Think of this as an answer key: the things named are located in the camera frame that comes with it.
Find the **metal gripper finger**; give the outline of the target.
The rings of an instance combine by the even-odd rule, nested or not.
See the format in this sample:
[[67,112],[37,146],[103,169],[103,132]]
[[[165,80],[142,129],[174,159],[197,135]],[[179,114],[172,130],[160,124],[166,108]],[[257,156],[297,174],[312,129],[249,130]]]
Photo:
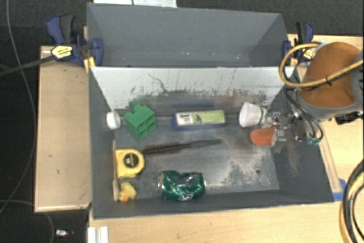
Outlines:
[[272,136],[271,148],[273,153],[280,153],[286,142],[286,133],[284,130],[276,129]]
[[280,112],[267,113],[265,125],[278,125],[280,123]]

